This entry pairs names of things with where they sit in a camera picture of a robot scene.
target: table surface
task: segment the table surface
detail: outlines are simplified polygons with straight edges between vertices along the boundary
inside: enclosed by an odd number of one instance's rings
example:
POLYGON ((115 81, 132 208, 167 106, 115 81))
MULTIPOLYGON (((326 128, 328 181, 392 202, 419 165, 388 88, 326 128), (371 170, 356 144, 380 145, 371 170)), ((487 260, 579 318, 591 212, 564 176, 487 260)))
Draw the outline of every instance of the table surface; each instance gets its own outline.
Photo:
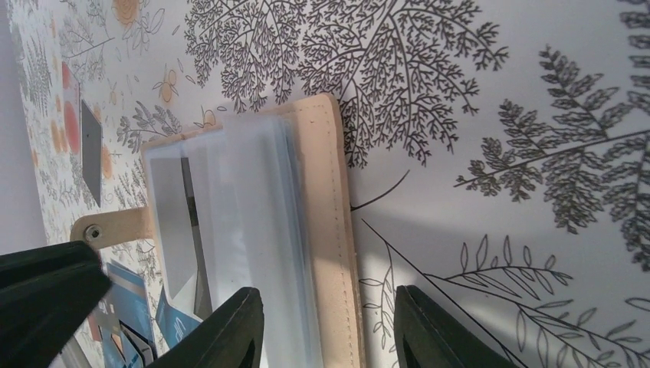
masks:
MULTIPOLYGON (((518 366, 650 366, 649 6, 8 0, 48 243, 146 204, 142 142, 330 92, 370 366, 396 365, 401 284, 518 366), (75 94, 103 132, 100 207, 75 94)), ((102 256, 155 315, 153 244, 102 256)), ((101 366, 87 323, 77 339, 101 366)))

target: table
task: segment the table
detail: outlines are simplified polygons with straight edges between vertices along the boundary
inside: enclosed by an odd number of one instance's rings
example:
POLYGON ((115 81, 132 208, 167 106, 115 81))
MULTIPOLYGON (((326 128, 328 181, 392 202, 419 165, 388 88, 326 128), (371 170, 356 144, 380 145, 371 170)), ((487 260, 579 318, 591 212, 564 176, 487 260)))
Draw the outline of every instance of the table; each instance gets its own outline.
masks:
MULTIPOLYGON (((650 366, 647 2, 8 0, 8 16, 48 243, 146 204, 143 142, 331 92, 370 366, 395 366, 400 284, 518 366, 650 366), (76 96, 101 123, 97 187, 76 96)), ((155 315, 153 244, 102 256, 145 278, 155 315)), ((86 323, 77 339, 101 366, 86 323)))

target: patterned fabric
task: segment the patterned fabric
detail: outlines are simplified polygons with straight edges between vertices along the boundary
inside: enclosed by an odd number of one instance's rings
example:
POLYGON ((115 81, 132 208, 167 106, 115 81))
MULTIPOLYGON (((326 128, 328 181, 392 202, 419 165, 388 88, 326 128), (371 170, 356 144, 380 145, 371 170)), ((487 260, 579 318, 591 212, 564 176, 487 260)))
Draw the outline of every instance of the patterned fabric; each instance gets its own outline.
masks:
MULTIPOLYGON (((8 16, 50 244, 146 204, 142 143, 330 92, 370 366, 396 366, 401 284, 518 366, 650 366, 647 0, 8 0, 8 16), (78 97, 102 126, 100 207, 78 97)), ((102 256, 144 277, 155 316, 151 241, 102 256)), ((101 366, 86 323, 77 337, 101 366)))

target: translucent plastic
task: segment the translucent plastic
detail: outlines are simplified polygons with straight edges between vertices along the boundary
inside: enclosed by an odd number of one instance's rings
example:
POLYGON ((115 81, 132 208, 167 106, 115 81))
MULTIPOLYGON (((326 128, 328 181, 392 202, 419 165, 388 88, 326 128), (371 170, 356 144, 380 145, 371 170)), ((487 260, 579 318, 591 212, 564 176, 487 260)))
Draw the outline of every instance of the translucent plastic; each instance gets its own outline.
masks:
POLYGON ((213 310, 241 287, 258 288, 264 304, 262 366, 322 366, 289 123, 268 116, 231 118, 223 130, 145 153, 166 291, 175 307, 191 313, 187 288, 195 285, 197 261, 181 157, 188 157, 192 173, 213 310))

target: gray wall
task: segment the gray wall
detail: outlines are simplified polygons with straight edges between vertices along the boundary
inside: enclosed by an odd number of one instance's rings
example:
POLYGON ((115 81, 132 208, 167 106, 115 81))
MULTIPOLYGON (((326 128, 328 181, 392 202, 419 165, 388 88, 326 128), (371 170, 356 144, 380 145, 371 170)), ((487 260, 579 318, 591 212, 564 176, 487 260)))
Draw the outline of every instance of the gray wall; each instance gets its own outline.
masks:
POLYGON ((46 245, 6 7, 0 1, 0 254, 46 245))

